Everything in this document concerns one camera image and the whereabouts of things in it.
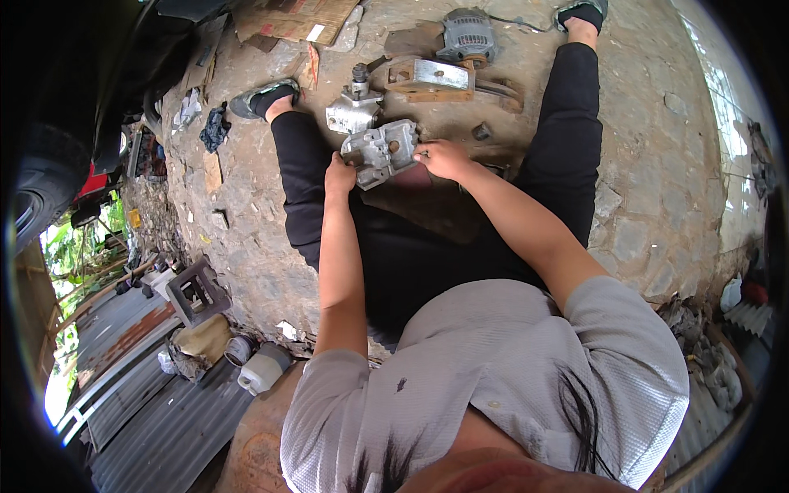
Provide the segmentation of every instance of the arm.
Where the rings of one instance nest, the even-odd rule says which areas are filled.
[[[350,349],[367,359],[365,282],[348,193],[356,171],[335,152],[326,170],[326,200],[320,239],[320,321],[315,354]]]
[[[567,226],[539,202],[469,159],[447,140],[417,146],[418,161],[436,176],[455,180],[471,193],[501,238],[542,278],[559,309],[586,279],[608,275]]]

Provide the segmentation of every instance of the black shoe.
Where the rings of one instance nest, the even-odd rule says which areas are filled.
[[[594,24],[597,34],[600,34],[600,28],[607,15],[608,0],[577,0],[567,7],[556,10],[553,16],[553,25],[561,32],[567,32],[564,22],[570,17],[577,17],[582,21]]]
[[[279,98],[293,95],[292,104],[298,101],[299,87],[298,82],[293,79],[282,79],[259,88],[250,89],[242,92],[230,100],[228,107],[234,115],[255,120],[263,118],[266,120],[266,111],[271,104]]]

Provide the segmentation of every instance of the black pants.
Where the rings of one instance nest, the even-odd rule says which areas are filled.
[[[586,246],[594,213],[603,126],[597,55],[585,44],[556,51],[537,134],[513,184],[556,214]],[[315,119],[288,112],[271,123],[285,189],[290,244],[315,269],[320,260],[323,178],[332,149]],[[470,245],[458,245],[350,194],[365,273],[370,335],[392,349],[414,313],[464,282],[509,278],[544,289],[537,274],[485,224]]]

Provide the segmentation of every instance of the cloth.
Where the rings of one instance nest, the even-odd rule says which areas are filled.
[[[208,119],[205,122],[205,128],[200,131],[200,140],[205,144],[205,150],[208,152],[216,152],[219,145],[225,141],[227,133],[230,131],[231,124],[225,120],[225,110],[227,109],[227,101],[222,103],[221,106],[212,108],[208,113]]]
[[[586,246],[594,214],[596,168],[603,126],[597,55],[581,43],[556,51],[537,134],[513,184],[556,214]],[[332,150],[315,119],[295,111],[271,123],[285,190],[290,244],[318,268],[323,178]],[[425,303],[465,282],[506,278],[544,288],[490,222],[469,245],[458,245],[350,194],[365,275],[369,333],[392,350],[403,327]]]
[[[365,479],[378,484],[390,434],[400,450],[415,445],[413,475],[446,455],[469,403],[534,459],[574,470],[579,441],[557,391],[563,365],[594,398],[600,456],[617,480],[638,489],[688,406],[682,352],[641,297],[608,276],[576,288],[564,315],[534,286],[477,281],[419,310],[380,369],[347,349],[317,355],[282,430],[288,487],[342,491],[363,452]]]

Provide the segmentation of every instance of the forearm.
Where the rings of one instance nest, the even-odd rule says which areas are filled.
[[[365,284],[347,194],[327,195],[318,271],[320,323],[315,354],[343,347],[367,357]]]
[[[507,245],[543,279],[560,309],[581,282],[607,274],[561,219],[511,183],[476,163],[458,182]]]

